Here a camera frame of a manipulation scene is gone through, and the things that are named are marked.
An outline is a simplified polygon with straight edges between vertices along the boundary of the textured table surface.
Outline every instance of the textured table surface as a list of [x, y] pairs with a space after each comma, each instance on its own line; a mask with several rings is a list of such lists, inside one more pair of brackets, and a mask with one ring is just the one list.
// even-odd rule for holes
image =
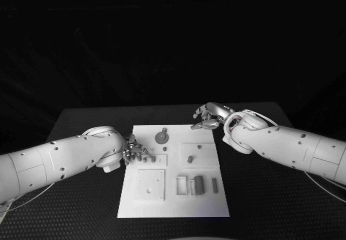
[[[66, 109], [46, 142], [98, 126], [112, 126], [125, 134], [134, 125], [194, 124], [200, 118], [193, 119], [193, 112], [200, 105]], [[235, 111], [249, 109], [278, 125], [292, 127], [275, 102], [225, 105]], [[196, 236], [239, 240], [346, 239], [344, 204], [323, 192], [301, 171], [255, 152], [249, 155], [236, 152], [222, 142], [222, 127], [212, 133], [230, 217], [116, 218], [125, 175], [121, 163], [111, 173], [93, 167], [69, 177], [24, 207], [10, 211], [0, 225], [0, 239], [168, 240]], [[27, 193], [11, 207], [41, 190]]]

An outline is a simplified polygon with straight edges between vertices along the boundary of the robotic arm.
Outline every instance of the robotic arm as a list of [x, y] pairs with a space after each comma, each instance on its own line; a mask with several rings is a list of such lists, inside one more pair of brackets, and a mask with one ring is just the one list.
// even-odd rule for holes
[[269, 127], [258, 113], [248, 109], [235, 112], [214, 102], [196, 110], [193, 118], [199, 114], [201, 122], [190, 127], [191, 130], [210, 130], [223, 124], [222, 140], [238, 152], [250, 154], [255, 151], [268, 160], [346, 185], [346, 142], [278, 126], [268, 119], [275, 125]]
[[124, 139], [111, 126], [82, 135], [0, 155], [0, 204], [96, 166], [106, 173], [138, 155], [151, 157], [131, 134]]

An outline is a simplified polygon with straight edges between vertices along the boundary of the gray cylinder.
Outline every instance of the gray cylinder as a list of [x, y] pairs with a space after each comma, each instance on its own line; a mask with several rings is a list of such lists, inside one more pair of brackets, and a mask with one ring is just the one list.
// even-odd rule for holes
[[194, 177], [194, 190], [196, 190], [196, 195], [204, 194], [204, 183], [203, 183], [201, 176]]

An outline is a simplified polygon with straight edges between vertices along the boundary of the table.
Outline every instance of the table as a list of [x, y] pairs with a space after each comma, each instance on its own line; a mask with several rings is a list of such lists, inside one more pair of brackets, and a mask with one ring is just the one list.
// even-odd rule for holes
[[[275, 102], [223, 103], [249, 109], [281, 126], [292, 127]], [[69, 108], [46, 139], [79, 135], [112, 126], [124, 135], [134, 125], [194, 124], [201, 104]], [[222, 142], [223, 129], [212, 131], [229, 209], [227, 218], [116, 218], [125, 165], [105, 173], [93, 167], [57, 182], [24, 207], [7, 213], [0, 239], [168, 240], [209, 236], [233, 239], [344, 239], [346, 207], [308, 180], [304, 173], [236, 152]], [[41, 189], [14, 202], [14, 208]]]

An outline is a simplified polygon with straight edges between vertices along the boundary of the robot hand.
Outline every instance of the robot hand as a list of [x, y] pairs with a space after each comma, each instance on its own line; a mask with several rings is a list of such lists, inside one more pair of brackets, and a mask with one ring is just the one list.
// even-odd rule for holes
[[220, 124], [225, 123], [226, 117], [235, 112], [232, 108], [223, 106], [216, 102], [207, 102], [207, 104], [201, 105], [194, 114], [193, 118], [196, 118], [200, 114], [201, 122], [190, 126], [190, 129], [207, 129], [213, 130], [219, 127]]
[[137, 143], [134, 134], [128, 134], [124, 137], [124, 141], [125, 141], [125, 144], [124, 144], [124, 150], [122, 150], [122, 156], [124, 156], [122, 159], [124, 159], [125, 166], [131, 161], [135, 160], [135, 158], [139, 161], [141, 155], [147, 155], [147, 157], [151, 158], [151, 154], [148, 150], [144, 148], [141, 144]]

